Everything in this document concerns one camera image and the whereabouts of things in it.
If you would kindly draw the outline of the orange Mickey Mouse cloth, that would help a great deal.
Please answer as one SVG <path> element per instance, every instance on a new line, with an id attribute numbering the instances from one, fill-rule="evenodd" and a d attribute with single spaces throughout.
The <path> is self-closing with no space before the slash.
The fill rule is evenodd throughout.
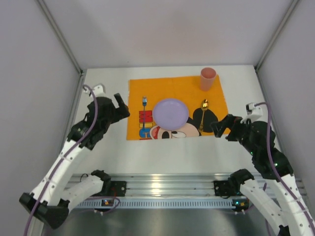
<path id="1" fill-rule="evenodd" d="M 142 129 L 143 106 L 142 97 L 147 97 L 145 128 Z M 174 131 L 181 135 L 192 125 L 200 126 L 204 99 L 209 102 L 204 114 L 203 132 L 200 135 L 212 135 L 210 123 L 223 119 L 228 108 L 221 87 L 219 76 L 208 91 L 200 89 L 200 76 L 169 77 L 155 79 L 138 79 L 129 81 L 128 107 L 130 116 L 127 122 L 127 140 L 150 140 L 162 138 L 165 132 L 153 120 L 153 108 L 163 99 L 175 98 L 186 104 L 189 110 L 189 122 L 186 127 Z"/>

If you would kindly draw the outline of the blue metallic fork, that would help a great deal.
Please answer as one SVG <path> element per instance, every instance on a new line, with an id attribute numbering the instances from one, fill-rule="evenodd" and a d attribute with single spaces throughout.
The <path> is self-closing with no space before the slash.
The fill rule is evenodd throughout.
<path id="1" fill-rule="evenodd" d="M 142 121 L 142 129 L 145 128 L 145 114 L 146 114 L 146 106 L 147 106 L 147 97 L 142 97 L 142 106 L 143 106 L 143 121 Z"/>

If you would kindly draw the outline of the gold ornate spoon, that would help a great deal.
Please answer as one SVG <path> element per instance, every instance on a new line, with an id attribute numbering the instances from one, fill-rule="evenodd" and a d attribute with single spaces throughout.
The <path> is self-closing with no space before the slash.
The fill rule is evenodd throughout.
<path id="1" fill-rule="evenodd" d="M 209 105 L 209 102 L 207 99 L 204 99 L 202 104 L 201 104 L 201 107 L 200 109 L 202 110 L 202 116 L 201 116 L 201 122 L 200 122 L 200 126 L 199 126 L 199 129 L 198 131 L 200 133 L 203 132 L 203 126 L 204 126 L 204 114 L 205 114 L 205 111 L 208 110 L 208 105 Z"/>

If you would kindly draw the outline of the lilac plate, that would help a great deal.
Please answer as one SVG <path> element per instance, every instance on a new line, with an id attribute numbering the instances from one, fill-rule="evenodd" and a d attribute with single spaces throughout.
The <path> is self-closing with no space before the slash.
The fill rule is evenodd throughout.
<path id="1" fill-rule="evenodd" d="M 177 130 L 183 127 L 189 118 L 186 104 L 175 98 L 159 101 L 153 108 L 153 120 L 160 128 Z"/>

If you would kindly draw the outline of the pink plastic cup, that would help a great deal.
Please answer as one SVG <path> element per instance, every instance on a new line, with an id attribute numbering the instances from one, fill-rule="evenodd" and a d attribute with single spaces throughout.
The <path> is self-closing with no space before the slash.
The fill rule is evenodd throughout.
<path id="1" fill-rule="evenodd" d="M 200 72 L 200 89 L 202 91 L 208 91 L 214 83 L 216 76 L 217 73 L 213 68 L 203 68 Z"/>

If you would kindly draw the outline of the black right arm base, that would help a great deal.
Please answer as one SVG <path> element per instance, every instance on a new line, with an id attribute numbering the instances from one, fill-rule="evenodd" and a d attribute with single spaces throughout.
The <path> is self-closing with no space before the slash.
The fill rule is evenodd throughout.
<path id="1" fill-rule="evenodd" d="M 240 192 L 240 183 L 233 180 L 215 180 L 214 191 L 215 196 L 221 197 L 224 199 L 236 196 L 244 196 Z"/>

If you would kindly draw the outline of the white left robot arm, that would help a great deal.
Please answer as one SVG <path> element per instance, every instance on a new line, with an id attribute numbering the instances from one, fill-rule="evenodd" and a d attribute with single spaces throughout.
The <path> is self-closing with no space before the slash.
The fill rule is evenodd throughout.
<path id="1" fill-rule="evenodd" d="M 29 193 L 23 193 L 20 204 L 51 229 L 59 228 L 69 213 L 81 202 L 99 194 L 106 196 L 111 188 L 111 177 L 102 170 L 94 170 L 75 186 L 66 189 L 74 171 L 101 141 L 110 125 L 130 116 L 128 106 L 119 93 L 118 103 L 105 96 L 105 87 L 83 85 L 84 93 L 91 98 L 84 118 L 72 126 L 56 161 L 41 182 Z"/>

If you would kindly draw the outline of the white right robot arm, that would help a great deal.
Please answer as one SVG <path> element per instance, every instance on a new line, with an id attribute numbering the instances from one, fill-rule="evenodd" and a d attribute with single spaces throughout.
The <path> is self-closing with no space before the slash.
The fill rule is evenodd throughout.
<path id="1" fill-rule="evenodd" d="M 247 169 L 230 175 L 228 182 L 237 195 L 243 195 L 257 208 L 277 236 L 313 236 L 315 220 L 297 187 L 293 168 L 288 158 L 275 147 L 276 134 L 271 128 L 271 114 L 267 121 L 262 117 L 261 103 L 246 105 L 245 118 L 226 115 L 213 122 L 211 128 L 219 138 L 226 129 L 226 140 L 238 142 L 252 157 L 255 169 L 265 180 L 276 199 L 259 187 Z"/>

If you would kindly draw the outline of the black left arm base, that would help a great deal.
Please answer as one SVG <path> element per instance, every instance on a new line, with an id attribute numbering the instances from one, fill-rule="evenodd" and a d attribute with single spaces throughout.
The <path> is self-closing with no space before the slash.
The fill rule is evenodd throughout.
<path id="1" fill-rule="evenodd" d="M 126 181 L 112 181 L 106 193 L 108 197 L 124 197 L 126 195 Z"/>

